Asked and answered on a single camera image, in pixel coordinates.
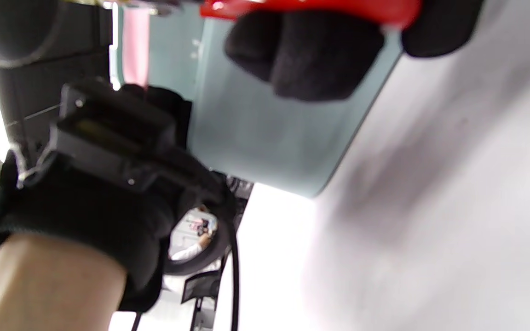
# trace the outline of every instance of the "person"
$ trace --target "person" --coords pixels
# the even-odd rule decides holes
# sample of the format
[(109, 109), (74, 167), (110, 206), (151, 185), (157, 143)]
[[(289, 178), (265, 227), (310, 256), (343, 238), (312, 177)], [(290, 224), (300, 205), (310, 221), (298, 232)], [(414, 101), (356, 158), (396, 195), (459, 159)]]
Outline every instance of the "person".
[[(200, 235), (197, 243), (191, 245), (190, 247), (187, 247), (187, 249), (183, 249), (173, 254), (171, 256), (171, 260), (178, 261), (178, 260), (187, 260), (188, 258), (193, 258), (194, 256), (197, 256), (198, 254), (200, 254), (202, 250), (206, 249), (206, 247), (208, 247), (211, 241), (212, 241), (211, 235), (209, 235), (208, 233), (204, 233)], [(198, 271), (197, 273), (218, 270), (220, 268), (220, 265), (221, 265), (221, 261), (215, 260), (210, 265), (206, 266), (204, 269)], [(187, 280), (190, 276), (193, 276), (193, 275), (194, 274), (188, 274), (188, 275), (183, 275), (183, 276), (165, 275), (162, 277), (162, 282), (163, 282), (164, 287), (166, 287), (169, 291), (177, 293), (177, 295), (181, 296), (183, 295), (183, 287), (185, 285), (185, 280)]]

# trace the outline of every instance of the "red object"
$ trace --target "red object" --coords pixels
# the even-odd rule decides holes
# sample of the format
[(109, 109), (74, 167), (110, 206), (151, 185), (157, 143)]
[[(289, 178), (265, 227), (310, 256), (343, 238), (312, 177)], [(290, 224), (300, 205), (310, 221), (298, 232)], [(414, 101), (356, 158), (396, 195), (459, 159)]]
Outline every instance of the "red object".
[(200, 14), (234, 20), (255, 10), (312, 9), (349, 13), (374, 23), (403, 29), (416, 19), (421, 10), (421, 0), (206, 0)]

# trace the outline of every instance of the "forearm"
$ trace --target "forearm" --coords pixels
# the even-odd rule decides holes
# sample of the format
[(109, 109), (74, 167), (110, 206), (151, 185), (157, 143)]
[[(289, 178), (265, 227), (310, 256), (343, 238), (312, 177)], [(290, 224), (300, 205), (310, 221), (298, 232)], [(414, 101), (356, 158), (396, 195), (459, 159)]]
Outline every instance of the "forearm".
[(16, 234), (0, 247), (0, 331), (107, 331), (126, 271), (98, 251)]

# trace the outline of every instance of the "white shirt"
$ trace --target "white shirt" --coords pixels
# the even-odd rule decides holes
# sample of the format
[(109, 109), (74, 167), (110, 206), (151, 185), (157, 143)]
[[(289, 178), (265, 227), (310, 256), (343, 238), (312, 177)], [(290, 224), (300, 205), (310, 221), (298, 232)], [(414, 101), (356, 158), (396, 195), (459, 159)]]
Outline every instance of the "white shirt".
[[(173, 254), (171, 256), (171, 260), (179, 261), (179, 260), (187, 260), (188, 258), (192, 258), (194, 256), (197, 256), (201, 253), (202, 247), (200, 244), (191, 245), (190, 247), (187, 247), (187, 249), (184, 249), (182, 251), (178, 251), (177, 253)], [(220, 268), (220, 260), (215, 260), (208, 266), (206, 266), (204, 269), (200, 270), (197, 273), (202, 272), (210, 272), (214, 270), (218, 270)], [(183, 295), (183, 287), (185, 286), (185, 281), (193, 276), (196, 273), (188, 274), (186, 276), (170, 276), (165, 275), (162, 277), (162, 283), (163, 285), (168, 288), (170, 291), (173, 291), (174, 293), (177, 293), (178, 295)]]

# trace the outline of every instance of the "black cable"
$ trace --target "black cable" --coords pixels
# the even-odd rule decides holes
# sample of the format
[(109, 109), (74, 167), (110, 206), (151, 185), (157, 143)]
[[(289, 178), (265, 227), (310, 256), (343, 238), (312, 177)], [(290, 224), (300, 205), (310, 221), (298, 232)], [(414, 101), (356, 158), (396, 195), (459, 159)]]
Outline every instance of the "black cable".
[(240, 263), (235, 227), (230, 227), (230, 247), (232, 253), (232, 321), (230, 331), (238, 331), (238, 309), (240, 307)]
[(138, 325), (140, 325), (140, 320), (143, 318), (142, 313), (136, 313), (136, 317), (134, 318), (134, 323), (132, 323), (132, 331), (138, 330)]

